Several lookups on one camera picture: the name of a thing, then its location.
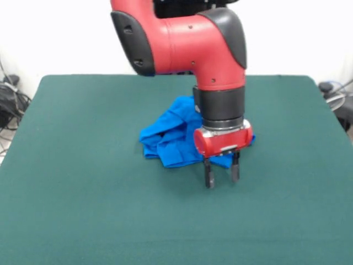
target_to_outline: wire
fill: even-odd
[[[334,90],[332,90],[331,92],[328,93],[329,95],[335,94],[338,91],[341,91],[342,89],[346,88],[347,86],[349,86],[350,84],[353,83],[353,79],[349,80],[347,83],[345,83],[343,86],[340,86],[339,88],[336,88]]]
[[[333,102],[335,100],[338,100],[338,99],[341,99],[341,98],[348,98],[348,97],[353,97],[353,93],[337,95],[335,97],[327,99],[326,103],[331,103],[331,102]]]
[[[10,84],[12,84],[13,85],[13,83],[12,83],[12,80],[9,78],[9,76],[6,74],[6,71],[5,71],[5,69],[4,69],[4,66],[2,65],[2,63],[1,63],[1,57],[0,57],[0,68],[1,68],[1,71],[3,72],[3,74],[4,74],[4,76],[7,78],[7,80],[10,82]]]
[[[8,151],[8,149],[4,149],[0,152],[0,155],[2,155],[3,153],[6,153]]]
[[[336,110],[338,110],[340,107],[343,106],[343,104],[344,104],[345,102],[346,102],[346,98],[342,98],[341,102],[340,102],[337,106],[332,107],[331,110],[332,110],[333,112],[336,111]]]
[[[2,136],[2,135],[0,135],[0,138],[3,139],[3,140],[6,140],[6,141],[10,141],[10,142],[12,141],[11,139],[6,138],[6,137],[4,137],[4,136]]]
[[[334,80],[328,80],[328,81],[326,81],[326,82],[331,83],[331,84],[337,84],[337,85],[339,85],[339,87],[342,87],[342,86],[343,86],[342,83],[337,82],[337,81],[334,81]]]

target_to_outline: green table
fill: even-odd
[[[0,264],[353,262],[353,149],[308,77],[249,76],[241,180],[145,160],[193,77],[47,76],[0,168]]]

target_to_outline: green tablecloth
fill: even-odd
[[[353,149],[308,77],[250,76],[241,180],[145,160],[193,77],[47,76],[0,168],[0,264],[349,264]]]

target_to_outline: electrical cable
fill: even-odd
[[[326,100],[326,103],[331,103],[335,100],[338,100],[338,99],[341,99],[341,98],[349,98],[349,97],[353,97],[353,93],[349,93],[349,94],[340,94],[340,95],[337,95],[335,97],[331,97],[329,99]]]
[[[2,136],[2,135],[0,135],[0,138],[1,138],[1,139],[3,139],[3,140],[9,141],[9,142],[11,142],[11,141],[12,141],[11,139],[6,138],[6,137],[4,137],[4,136]]]
[[[6,153],[8,151],[8,149],[4,149],[0,152],[0,155],[3,154],[3,153]]]
[[[338,91],[341,91],[342,89],[345,89],[347,86],[349,86],[350,84],[353,83],[353,79],[349,80],[347,83],[345,83],[343,86],[340,86],[339,88],[336,88],[334,90],[332,90],[331,92],[328,93],[328,96],[329,95],[333,95],[335,94],[336,92]]]
[[[11,78],[9,78],[9,76],[6,74],[4,66],[2,65],[2,62],[1,62],[1,57],[0,57],[0,69],[3,72],[4,76],[6,77],[6,79],[10,82],[10,84],[13,84]]]

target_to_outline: black joint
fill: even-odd
[[[120,11],[113,11],[111,17],[132,68],[141,76],[154,76],[156,70],[152,49],[141,24],[134,17]]]
[[[202,91],[194,87],[194,101],[207,121],[242,122],[245,112],[245,87],[222,91]]]
[[[242,23],[238,16],[228,8],[215,8],[198,13],[208,18],[218,27],[236,62],[247,68],[247,49]]]

